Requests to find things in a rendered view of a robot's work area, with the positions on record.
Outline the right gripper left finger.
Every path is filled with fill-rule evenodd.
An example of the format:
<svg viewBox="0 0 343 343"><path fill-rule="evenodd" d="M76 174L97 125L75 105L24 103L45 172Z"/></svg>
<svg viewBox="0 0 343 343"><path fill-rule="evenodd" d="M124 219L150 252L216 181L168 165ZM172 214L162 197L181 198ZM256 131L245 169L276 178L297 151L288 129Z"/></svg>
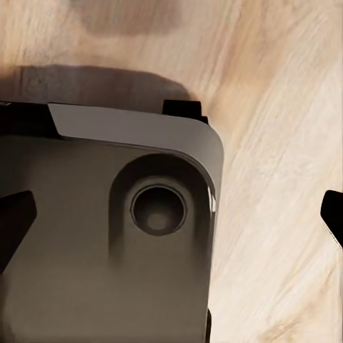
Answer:
<svg viewBox="0 0 343 343"><path fill-rule="evenodd" d="M0 276L34 223L36 215L31 191L0 198Z"/></svg>

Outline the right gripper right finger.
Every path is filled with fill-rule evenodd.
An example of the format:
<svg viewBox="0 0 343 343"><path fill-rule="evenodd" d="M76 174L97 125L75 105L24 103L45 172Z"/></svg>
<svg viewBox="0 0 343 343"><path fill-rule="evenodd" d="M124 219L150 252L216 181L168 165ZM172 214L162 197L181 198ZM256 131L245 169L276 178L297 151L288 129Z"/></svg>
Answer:
<svg viewBox="0 0 343 343"><path fill-rule="evenodd" d="M343 248L343 192L328 189L322 201L320 214Z"/></svg>

